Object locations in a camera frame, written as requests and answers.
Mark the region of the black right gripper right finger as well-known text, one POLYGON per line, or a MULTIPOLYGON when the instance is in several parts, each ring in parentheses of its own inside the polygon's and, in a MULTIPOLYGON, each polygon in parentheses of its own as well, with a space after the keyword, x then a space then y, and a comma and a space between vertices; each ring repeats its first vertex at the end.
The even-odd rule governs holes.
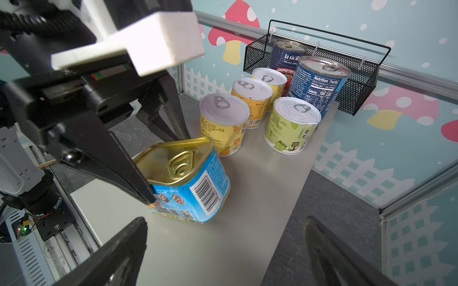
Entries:
POLYGON ((305 244, 318 286, 394 286, 395 282, 364 260, 317 218, 309 216, 305 244))

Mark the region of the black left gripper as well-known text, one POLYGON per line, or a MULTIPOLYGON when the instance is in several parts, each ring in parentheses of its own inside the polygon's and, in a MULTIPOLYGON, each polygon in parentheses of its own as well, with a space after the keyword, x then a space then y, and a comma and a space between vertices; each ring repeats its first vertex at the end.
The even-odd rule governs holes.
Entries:
POLYGON ((110 183, 145 205, 156 201, 111 127, 133 109, 164 142, 190 139, 174 78, 138 74, 128 56, 48 71, 3 87, 3 125, 15 124, 34 143, 61 150, 63 166, 110 183))

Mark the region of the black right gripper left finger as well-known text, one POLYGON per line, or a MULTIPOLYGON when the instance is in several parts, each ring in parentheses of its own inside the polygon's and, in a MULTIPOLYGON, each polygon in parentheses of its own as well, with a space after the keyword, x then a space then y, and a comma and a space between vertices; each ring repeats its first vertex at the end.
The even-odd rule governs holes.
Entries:
POLYGON ((147 222, 132 220, 56 286, 134 286, 147 249, 147 222))

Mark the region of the gold rectangular spam tin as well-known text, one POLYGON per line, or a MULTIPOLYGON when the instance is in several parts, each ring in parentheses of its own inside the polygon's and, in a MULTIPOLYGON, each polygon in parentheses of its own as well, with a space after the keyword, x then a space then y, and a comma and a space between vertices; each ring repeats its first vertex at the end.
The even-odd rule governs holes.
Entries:
POLYGON ((230 192, 230 180, 210 137, 157 143, 134 162, 154 190, 156 200, 149 204, 153 213, 206 223, 230 192))

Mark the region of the green can white lid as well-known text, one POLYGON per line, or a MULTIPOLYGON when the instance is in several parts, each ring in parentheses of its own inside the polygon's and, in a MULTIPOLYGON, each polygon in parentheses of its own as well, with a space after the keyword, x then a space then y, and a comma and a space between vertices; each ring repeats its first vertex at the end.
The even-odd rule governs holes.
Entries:
POLYGON ((321 113, 310 103, 295 97, 281 97, 274 102, 264 139, 278 153, 297 155, 321 120, 321 113))

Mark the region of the dark blue red label can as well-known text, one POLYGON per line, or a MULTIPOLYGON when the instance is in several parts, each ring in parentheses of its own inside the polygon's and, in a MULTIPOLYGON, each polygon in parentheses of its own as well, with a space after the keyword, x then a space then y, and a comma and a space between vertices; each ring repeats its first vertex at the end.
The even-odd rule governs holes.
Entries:
POLYGON ((307 50, 304 44, 287 39, 278 39, 273 45, 268 67, 286 76, 283 97, 287 95, 299 58, 305 56, 307 50))

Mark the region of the blue label tin can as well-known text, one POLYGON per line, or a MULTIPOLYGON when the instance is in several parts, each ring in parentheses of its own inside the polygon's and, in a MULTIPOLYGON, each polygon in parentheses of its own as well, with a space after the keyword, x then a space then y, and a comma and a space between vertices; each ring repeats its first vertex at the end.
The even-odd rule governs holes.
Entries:
POLYGON ((325 117, 352 71, 337 61, 323 57, 298 59, 287 96, 313 105, 325 117))

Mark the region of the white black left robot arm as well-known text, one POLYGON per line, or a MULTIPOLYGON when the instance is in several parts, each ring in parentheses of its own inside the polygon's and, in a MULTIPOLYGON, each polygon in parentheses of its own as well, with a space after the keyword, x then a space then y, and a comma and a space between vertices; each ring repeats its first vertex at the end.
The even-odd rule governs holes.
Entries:
POLYGON ((2 1, 1 48, 28 77, 1 83, 1 198, 36 220, 61 211, 53 174, 21 131, 63 166, 150 205, 155 190, 111 128, 134 113, 170 142, 189 138, 169 68, 204 55, 190 1, 2 1))

